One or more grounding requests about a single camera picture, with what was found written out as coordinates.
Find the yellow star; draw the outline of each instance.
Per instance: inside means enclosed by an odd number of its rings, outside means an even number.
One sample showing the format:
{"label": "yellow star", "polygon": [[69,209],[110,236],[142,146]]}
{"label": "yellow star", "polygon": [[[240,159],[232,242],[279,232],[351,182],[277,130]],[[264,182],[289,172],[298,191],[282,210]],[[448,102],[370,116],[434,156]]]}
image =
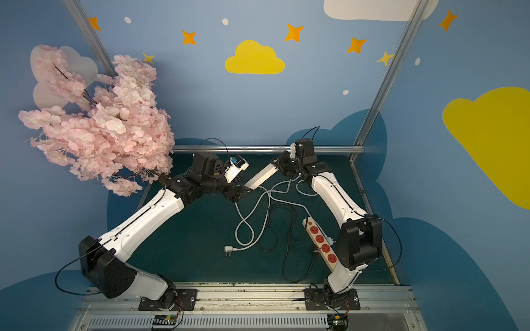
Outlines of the yellow star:
{"label": "yellow star", "polygon": [[196,32],[187,33],[184,30],[182,30],[182,33],[184,33],[184,44],[192,43],[196,45],[195,44],[195,33]]}
{"label": "yellow star", "polygon": [[154,55],[152,55],[152,56],[147,56],[147,55],[145,55],[144,52],[142,52],[142,54],[143,54],[144,57],[145,57],[144,62],[150,62],[152,65],[155,65],[155,64],[153,63],[153,58],[155,57]]}
{"label": "yellow star", "polygon": [[376,61],[376,62],[385,62],[385,67],[388,66],[388,60],[390,60],[391,57],[393,57],[394,55],[388,55],[388,53],[386,52],[385,50],[385,56],[383,56],[381,59],[379,59],[379,61]]}
{"label": "yellow star", "polygon": [[355,52],[355,53],[361,54],[361,47],[366,42],[366,40],[367,39],[357,40],[355,38],[352,38],[350,49],[348,49],[346,53]]}
{"label": "yellow star", "polygon": [[288,24],[289,26],[289,32],[287,33],[287,37],[285,37],[285,41],[287,40],[294,40],[296,42],[300,42],[300,32],[304,28],[303,26],[300,26],[299,28],[295,28],[294,26]]}
{"label": "yellow star", "polygon": [[451,23],[457,18],[458,15],[451,15],[451,11],[447,13],[447,16],[445,16],[444,20],[440,23],[439,27],[444,28],[445,31],[449,29],[449,26]]}
{"label": "yellow star", "polygon": [[98,25],[98,18],[97,17],[93,17],[93,18],[91,18],[89,20],[90,20],[90,23],[92,24],[92,26],[94,27],[94,29],[101,31],[101,28]]}

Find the pink flower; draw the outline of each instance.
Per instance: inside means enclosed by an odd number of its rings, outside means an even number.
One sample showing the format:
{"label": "pink flower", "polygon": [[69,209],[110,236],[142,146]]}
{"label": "pink flower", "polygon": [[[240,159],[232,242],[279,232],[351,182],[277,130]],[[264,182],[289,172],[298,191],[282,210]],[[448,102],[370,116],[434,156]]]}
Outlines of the pink flower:
{"label": "pink flower", "polygon": [[30,110],[20,111],[19,119],[30,129],[40,129],[42,127],[48,126],[50,124],[59,124],[61,123],[61,117],[57,115],[52,115],[44,108],[40,110]]}
{"label": "pink flower", "polygon": [[95,80],[97,82],[102,82],[102,83],[105,83],[107,85],[114,84],[114,78],[112,78],[110,76],[107,76],[107,75],[97,74]]}
{"label": "pink flower", "polygon": [[116,131],[116,133],[124,133],[125,131],[127,131],[123,123],[119,119],[116,119],[116,118],[110,119],[107,122],[105,122],[105,127],[108,130]]}
{"label": "pink flower", "polygon": [[112,85],[112,90],[97,86],[89,101],[82,77],[66,70],[64,53],[41,46],[37,67],[51,89],[77,103],[87,117],[83,113],[66,114],[54,106],[22,111],[19,119],[29,128],[42,129],[42,134],[31,138],[30,143],[42,150],[50,162],[71,164],[70,172],[81,181],[102,177],[109,190],[130,196],[142,187],[116,173],[125,167],[152,183],[158,174],[170,171],[169,153],[175,142],[167,122],[169,116],[155,107],[151,82],[156,79],[156,69],[130,56],[115,56],[114,64],[116,78],[96,78]]}
{"label": "pink flower", "polygon": [[108,190],[122,196],[130,196],[131,194],[138,193],[137,191],[142,190],[142,187],[138,185],[138,183],[123,178],[118,178],[114,182],[111,182],[108,178],[103,178],[101,183],[105,185]]}

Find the white cloud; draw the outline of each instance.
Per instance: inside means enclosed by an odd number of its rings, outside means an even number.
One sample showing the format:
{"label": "white cloud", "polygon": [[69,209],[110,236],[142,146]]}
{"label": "white cloud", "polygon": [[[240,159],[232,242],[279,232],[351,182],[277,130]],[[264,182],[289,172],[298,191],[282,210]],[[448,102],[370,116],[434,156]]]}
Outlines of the white cloud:
{"label": "white cloud", "polygon": [[[68,71],[80,74],[85,79],[87,86],[94,82],[94,78],[98,74],[98,66],[94,60],[89,57],[81,56],[75,49],[69,46],[59,47],[68,58]],[[68,101],[57,96],[50,90],[49,84],[46,82],[41,72],[35,66],[35,61],[39,58],[40,49],[33,48],[30,56],[31,71],[37,80],[37,85],[33,89],[33,101],[39,109],[52,106],[65,106]]]}
{"label": "white cloud", "polygon": [[[324,0],[327,16],[337,20],[408,21],[417,0]],[[423,19],[429,17],[438,0],[429,0]]]}

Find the white power cord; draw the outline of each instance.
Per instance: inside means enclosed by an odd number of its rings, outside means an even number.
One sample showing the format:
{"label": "white power cord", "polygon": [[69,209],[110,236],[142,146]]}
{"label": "white power cord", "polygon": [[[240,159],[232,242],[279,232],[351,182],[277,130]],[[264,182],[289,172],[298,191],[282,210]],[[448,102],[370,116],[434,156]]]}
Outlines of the white power cord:
{"label": "white power cord", "polygon": [[300,184],[301,182],[305,182],[305,180],[299,180],[298,183],[296,183],[296,190],[302,194],[302,195],[305,195],[305,196],[317,196],[318,193],[315,193],[315,194],[309,194],[309,193],[305,193],[305,192],[302,192],[300,191],[300,189],[298,188],[298,184]]}
{"label": "white power cord", "polygon": [[[272,196],[272,193],[282,193],[282,194],[285,194],[287,192],[289,192],[289,189],[290,189],[290,186],[291,186],[291,183],[294,182],[295,180],[297,180],[298,178],[300,178],[300,176],[296,177],[295,179],[293,180],[287,180],[287,181],[283,181],[283,182],[279,182],[277,184],[275,184],[270,190],[267,190],[265,187],[263,186],[258,186],[260,189],[264,190],[264,192],[261,194],[261,196],[259,197],[258,201],[256,202],[256,204],[254,205],[254,208],[250,211],[250,213],[246,216],[246,217],[243,217],[243,215],[241,215],[241,212],[239,210],[239,206],[237,205],[237,202],[235,203],[235,207],[236,207],[236,210],[237,210],[237,213],[239,214],[239,216],[241,217],[241,221],[239,222],[239,224],[237,225],[237,227],[235,228],[235,239],[237,241],[238,244],[240,244],[241,246],[244,246],[242,248],[237,248],[237,247],[233,247],[233,246],[225,246],[224,249],[225,249],[225,256],[230,256],[231,253],[233,251],[244,251],[245,249],[248,249],[252,246],[254,246],[261,238],[261,235],[263,235],[263,232],[265,231],[265,227],[267,225],[267,218],[269,216],[269,207],[270,207],[270,203],[271,203],[271,199],[274,200],[274,201],[278,201],[278,202],[283,202],[283,203],[288,203],[288,204],[292,204],[292,205],[296,205],[296,206],[299,206],[299,207],[302,207],[304,208],[304,210],[306,211],[307,215],[309,217],[312,218],[311,214],[309,213],[309,210],[306,208],[306,206],[304,206],[303,204],[299,204],[299,203],[295,203],[295,202],[290,202],[290,201],[285,201],[285,200],[280,200],[280,199],[276,199]],[[276,186],[278,185],[281,185],[281,184],[285,184],[287,183],[287,190],[285,191],[276,191],[275,188]],[[303,195],[308,195],[307,193],[304,193],[304,192],[301,192],[299,189],[298,189],[298,183],[296,184],[296,190],[303,194]],[[261,228],[261,231],[260,231],[260,234],[258,235],[257,239],[254,240],[254,229],[252,228],[252,226],[246,221],[250,216],[252,216],[252,214],[255,212],[256,208],[258,207],[258,204],[260,203],[261,201],[261,198],[267,194],[268,196],[268,200],[269,200],[269,204],[268,204],[268,207],[267,207],[267,213],[265,214],[265,220],[263,221],[263,226]],[[239,228],[240,226],[245,223],[248,228],[250,228],[250,231],[251,231],[251,239],[248,243],[242,243],[240,240],[239,240],[239,237],[237,235],[237,232],[239,231]],[[322,234],[324,235],[324,237],[326,238],[326,240],[329,242],[330,245],[333,245],[334,241],[331,237],[329,237],[328,235],[326,235],[326,233],[324,232],[324,230],[320,227],[320,225],[317,223],[316,224],[319,228],[319,230],[322,232]]]}

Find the dark green floor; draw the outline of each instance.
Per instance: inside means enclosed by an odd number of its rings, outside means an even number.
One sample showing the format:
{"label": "dark green floor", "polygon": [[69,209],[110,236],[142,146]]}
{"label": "dark green floor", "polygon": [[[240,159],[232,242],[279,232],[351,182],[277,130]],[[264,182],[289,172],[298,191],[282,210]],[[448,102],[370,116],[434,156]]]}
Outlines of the dark green floor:
{"label": "dark green floor", "polygon": [[[249,162],[249,168],[243,172],[243,182],[254,176],[267,165],[271,155],[243,155]],[[346,156],[319,156],[319,161],[326,162],[339,180],[344,190],[363,207],[355,178]],[[174,155],[172,174],[181,174],[191,165],[191,155]],[[263,186],[271,188],[274,184],[286,180],[280,173],[268,179]],[[287,184],[277,189],[285,190]],[[158,183],[152,185],[147,199],[149,201],[161,188]],[[307,185],[301,183],[301,190],[310,191]],[[253,208],[256,200],[263,191],[258,190],[239,202],[241,213],[246,216]],[[339,228],[331,211],[319,196],[302,196],[294,185],[288,194],[274,193],[274,196],[291,202],[307,206],[313,218],[319,222],[324,231],[336,238]],[[263,197],[256,212],[249,219],[256,236],[263,225],[267,209],[266,196]],[[301,220],[305,216],[302,208],[296,207],[299,221],[295,225],[294,234],[299,236],[304,230]],[[245,283],[285,283],[281,276],[281,265],[285,254],[287,230],[290,223],[288,211],[279,209],[274,211],[271,224],[278,233],[277,248],[270,252],[263,252],[259,245],[234,252],[231,257],[225,257],[223,247],[231,245],[239,247],[234,238],[234,229],[239,223],[235,205],[227,202],[221,194],[207,194],[197,199],[182,212],[176,214],[147,238],[134,252],[128,263],[149,271],[163,274],[172,281],[187,282],[245,282]],[[240,229],[240,240],[250,240],[248,227]],[[262,237],[264,247],[273,244],[273,236],[266,230]],[[300,278],[311,259],[310,246],[312,242],[307,234],[299,242],[291,242],[286,274],[291,279]],[[372,269],[385,268],[381,257]],[[330,271],[320,256],[315,257],[315,263],[304,283],[322,283]],[[392,284],[389,271],[363,273],[357,283]]]}

